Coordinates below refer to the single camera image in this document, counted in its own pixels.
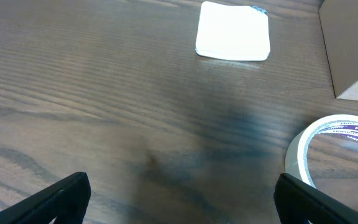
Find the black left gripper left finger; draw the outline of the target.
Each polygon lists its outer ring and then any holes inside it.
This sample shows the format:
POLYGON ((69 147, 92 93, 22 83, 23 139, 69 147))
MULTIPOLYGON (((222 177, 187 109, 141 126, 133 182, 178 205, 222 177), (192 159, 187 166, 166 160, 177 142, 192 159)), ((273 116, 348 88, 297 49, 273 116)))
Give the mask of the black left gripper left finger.
POLYGON ((91 197, 85 172, 75 172, 0 212, 0 224, 82 224, 91 197))

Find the yellow sticky note pad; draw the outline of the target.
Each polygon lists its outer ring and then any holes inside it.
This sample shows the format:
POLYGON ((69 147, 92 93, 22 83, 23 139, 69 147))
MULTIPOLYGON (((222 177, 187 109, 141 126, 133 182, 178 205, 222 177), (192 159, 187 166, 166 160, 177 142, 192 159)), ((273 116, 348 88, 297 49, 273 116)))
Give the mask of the yellow sticky note pad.
POLYGON ((270 54, 268 12, 257 6, 203 2, 195 52, 220 60, 266 60, 270 54))

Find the white clear tape roll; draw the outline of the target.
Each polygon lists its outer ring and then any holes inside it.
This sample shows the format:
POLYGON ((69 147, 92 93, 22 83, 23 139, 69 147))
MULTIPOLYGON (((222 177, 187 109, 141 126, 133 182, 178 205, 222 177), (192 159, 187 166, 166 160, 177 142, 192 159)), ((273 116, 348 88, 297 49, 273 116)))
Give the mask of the white clear tape roll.
POLYGON ((307 152, 317 134, 339 134, 358 142, 358 116, 334 114, 325 116, 304 129, 290 143, 285 156, 285 172, 314 187, 308 170, 307 152))

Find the brown cardboard box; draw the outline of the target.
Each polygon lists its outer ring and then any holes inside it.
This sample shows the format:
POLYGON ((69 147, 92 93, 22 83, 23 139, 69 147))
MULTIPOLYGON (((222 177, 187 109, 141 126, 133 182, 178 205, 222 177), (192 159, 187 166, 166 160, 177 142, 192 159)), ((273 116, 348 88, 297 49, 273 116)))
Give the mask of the brown cardboard box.
POLYGON ((335 97, 358 101, 358 0, 325 0, 319 18, 335 97))

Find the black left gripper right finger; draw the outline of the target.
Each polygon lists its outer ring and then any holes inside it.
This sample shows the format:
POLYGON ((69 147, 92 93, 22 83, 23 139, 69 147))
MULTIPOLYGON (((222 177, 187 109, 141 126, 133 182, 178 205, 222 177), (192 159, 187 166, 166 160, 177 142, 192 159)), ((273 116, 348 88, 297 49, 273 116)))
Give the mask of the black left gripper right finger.
POLYGON ((282 224, 358 224, 358 212, 288 174, 280 174, 273 195, 282 224))

